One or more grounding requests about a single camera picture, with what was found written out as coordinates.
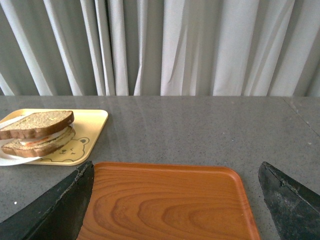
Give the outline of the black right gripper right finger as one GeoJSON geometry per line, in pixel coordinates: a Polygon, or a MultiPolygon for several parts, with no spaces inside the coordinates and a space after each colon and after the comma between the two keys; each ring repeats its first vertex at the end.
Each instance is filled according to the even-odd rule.
{"type": "Polygon", "coordinates": [[[320,238],[320,195],[264,161],[258,170],[264,201],[282,240],[320,238]]]}

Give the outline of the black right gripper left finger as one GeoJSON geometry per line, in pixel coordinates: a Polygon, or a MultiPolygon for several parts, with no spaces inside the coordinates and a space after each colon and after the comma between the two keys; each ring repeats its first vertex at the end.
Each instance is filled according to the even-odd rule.
{"type": "Polygon", "coordinates": [[[91,161],[0,224],[2,240],[75,240],[94,184],[91,161]]]}

